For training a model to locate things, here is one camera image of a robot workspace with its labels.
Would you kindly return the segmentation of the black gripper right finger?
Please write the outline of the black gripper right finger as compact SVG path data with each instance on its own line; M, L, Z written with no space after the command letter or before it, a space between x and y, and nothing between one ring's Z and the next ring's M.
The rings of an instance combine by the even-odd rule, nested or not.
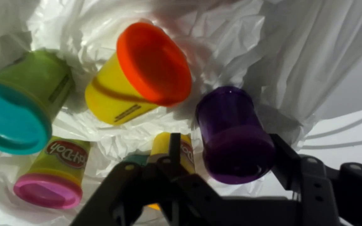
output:
M331 168L298 154L277 134L242 137L227 156L252 173L272 171L296 197L227 197L219 226L362 226L362 163Z

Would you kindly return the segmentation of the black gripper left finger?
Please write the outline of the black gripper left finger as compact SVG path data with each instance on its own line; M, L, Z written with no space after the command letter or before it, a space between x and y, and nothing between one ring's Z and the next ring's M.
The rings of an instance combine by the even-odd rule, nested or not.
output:
M197 173L170 158L117 164L71 226L133 226L144 207L158 203L171 226L219 226L212 201L218 195Z

